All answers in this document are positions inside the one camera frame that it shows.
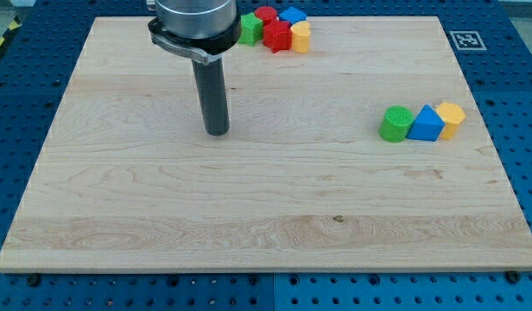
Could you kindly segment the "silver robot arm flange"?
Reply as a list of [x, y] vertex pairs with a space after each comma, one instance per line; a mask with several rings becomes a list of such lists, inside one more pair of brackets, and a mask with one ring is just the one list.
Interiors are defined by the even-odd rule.
[[148, 0], [156, 13], [151, 41], [171, 54], [208, 66], [232, 48], [242, 32], [236, 0]]

